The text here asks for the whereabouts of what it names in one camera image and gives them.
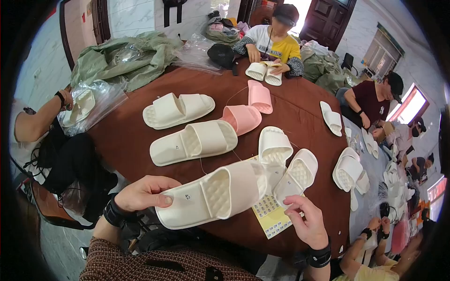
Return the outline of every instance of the black face mask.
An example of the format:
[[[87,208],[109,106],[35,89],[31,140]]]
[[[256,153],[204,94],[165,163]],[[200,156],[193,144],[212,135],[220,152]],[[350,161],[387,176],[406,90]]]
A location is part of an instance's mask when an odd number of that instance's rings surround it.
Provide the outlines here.
[[[415,138],[418,137],[418,136],[420,135],[419,130],[417,130],[416,127],[413,128],[412,133],[413,133],[413,137],[415,137]]]

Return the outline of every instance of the gingham sleeve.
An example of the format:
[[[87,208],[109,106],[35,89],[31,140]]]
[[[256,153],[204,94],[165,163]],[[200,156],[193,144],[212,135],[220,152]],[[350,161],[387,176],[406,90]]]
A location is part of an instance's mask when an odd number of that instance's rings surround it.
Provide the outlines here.
[[[248,36],[244,36],[239,42],[234,44],[233,51],[240,55],[248,56],[247,48],[245,47],[246,44],[255,44],[255,41]]]
[[[288,72],[290,76],[303,76],[304,66],[301,59],[292,57],[287,64],[291,67],[291,71]]]

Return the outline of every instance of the human hand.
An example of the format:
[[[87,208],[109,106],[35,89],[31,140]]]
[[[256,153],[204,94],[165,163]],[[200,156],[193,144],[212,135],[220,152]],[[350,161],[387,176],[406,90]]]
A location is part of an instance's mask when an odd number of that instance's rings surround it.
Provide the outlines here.
[[[172,205],[172,198],[158,193],[180,185],[181,183],[172,178],[146,175],[122,189],[114,197],[114,201],[119,208],[127,212],[155,206],[166,208]]]
[[[64,98],[64,106],[61,108],[61,111],[72,110],[73,108],[73,99],[70,92],[66,90],[59,90],[59,92],[63,95]]]
[[[378,230],[378,228],[380,227],[380,224],[381,224],[380,218],[375,217],[370,220],[367,228],[370,230]]]
[[[363,121],[363,127],[368,129],[370,127],[370,120],[369,120],[369,118],[367,117],[367,115],[364,112],[362,112],[360,114],[360,117],[361,117],[361,120]]]
[[[292,204],[284,211],[284,214],[291,219],[300,240],[314,250],[321,250],[328,246],[328,235],[324,226],[324,218],[319,208],[308,198],[300,195],[286,196],[283,204]],[[299,214],[301,211],[305,214],[305,221]]]
[[[289,67],[289,65],[287,65],[287,64],[285,64],[285,63],[282,63],[282,62],[281,62],[281,59],[279,59],[279,58],[276,59],[276,60],[274,61],[274,63],[281,63],[281,66],[280,66],[280,67],[275,67],[275,69],[272,70],[272,71],[270,72],[270,74],[278,75],[278,74],[285,73],[285,72],[288,72],[288,71],[291,70],[291,68]]]
[[[261,61],[261,53],[254,44],[246,44],[245,47],[247,48],[250,63]]]
[[[372,131],[372,136],[374,139],[377,139],[383,133],[382,128],[376,128]]]
[[[383,227],[383,232],[388,234],[391,227],[391,220],[388,217],[383,217],[381,219],[381,226]]]

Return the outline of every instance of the door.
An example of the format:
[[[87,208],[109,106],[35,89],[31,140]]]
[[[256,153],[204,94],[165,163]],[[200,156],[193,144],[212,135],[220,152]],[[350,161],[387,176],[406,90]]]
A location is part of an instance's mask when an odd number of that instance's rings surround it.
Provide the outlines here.
[[[315,40],[335,51],[355,3],[356,0],[312,0],[300,39]]]

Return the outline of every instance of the yellow shirt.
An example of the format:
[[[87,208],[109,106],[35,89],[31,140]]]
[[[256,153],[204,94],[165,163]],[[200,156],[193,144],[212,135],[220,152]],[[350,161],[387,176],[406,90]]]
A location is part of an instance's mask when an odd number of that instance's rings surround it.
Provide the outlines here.
[[[369,268],[365,265],[361,265],[356,273],[354,281],[399,281],[400,276],[393,272],[391,268],[397,265],[398,262],[392,259],[388,259],[382,266]],[[336,277],[333,281],[351,281],[347,275],[342,274]]]
[[[287,63],[292,57],[301,58],[300,45],[294,37],[288,35],[280,42],[274,43],[269,39],[268,28],[268,25],[257,25],[245,34],[255,42],[263,60],[274,61],[280,58],[282,63]]]

